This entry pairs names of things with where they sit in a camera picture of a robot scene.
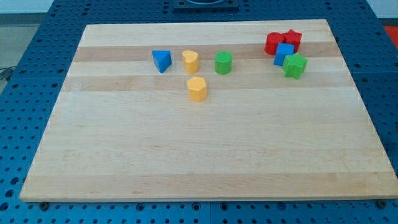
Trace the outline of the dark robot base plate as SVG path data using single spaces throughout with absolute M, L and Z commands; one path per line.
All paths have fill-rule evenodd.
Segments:
M 174 11 L 239 9 L 238 0 L 171 0 Z

